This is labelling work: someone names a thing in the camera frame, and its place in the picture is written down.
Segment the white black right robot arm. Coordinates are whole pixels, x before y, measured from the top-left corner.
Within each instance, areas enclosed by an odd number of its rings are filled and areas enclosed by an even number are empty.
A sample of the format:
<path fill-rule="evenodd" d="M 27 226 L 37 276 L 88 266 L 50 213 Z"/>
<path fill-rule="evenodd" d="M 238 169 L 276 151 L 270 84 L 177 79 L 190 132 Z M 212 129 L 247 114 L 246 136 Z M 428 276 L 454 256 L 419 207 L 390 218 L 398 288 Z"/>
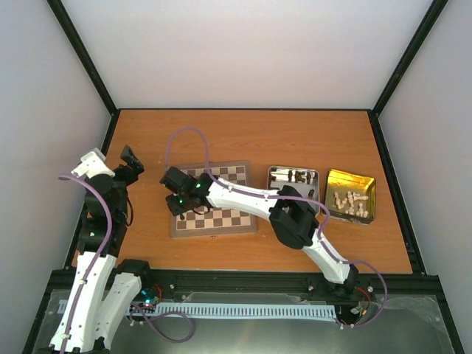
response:
<path fill-rule="evenodd" d="M 293 187 L 260 190 L 238 185 L 209 172 L 190 176 L 170 167 L 160 180 L 170 191 L 166 203 L 174 216 L 205 207 L 208 210 L 235 209 L 271 224 L 281 244 L 303 251 L 322 271 L 332 292 L 346 297 L 356 287 L 358 269 L 343 258 L 326 238 L 316 219 L 317 201 L 302 197 Z"/>

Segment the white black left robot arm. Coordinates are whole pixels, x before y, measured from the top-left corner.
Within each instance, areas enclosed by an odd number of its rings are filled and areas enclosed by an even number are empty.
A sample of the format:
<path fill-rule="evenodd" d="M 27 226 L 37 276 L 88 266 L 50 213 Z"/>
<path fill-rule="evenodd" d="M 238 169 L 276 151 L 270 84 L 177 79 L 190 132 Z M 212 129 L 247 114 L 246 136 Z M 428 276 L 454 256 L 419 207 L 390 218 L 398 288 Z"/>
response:
<path fill-rule="evenodd" d="M 129 146 L 122 163 L 110 169 L 96 148 L 58 178 L 86 189 L 80 214 L 80 235 L 74 282 L 66 309 L 43 353 L 109 353 L 111 344 L 135 296 L 153 288 L 149 264 L 141 260 L 117 262 L 133 221 L 128 186 L 138 181 L 144 165 Z"/>

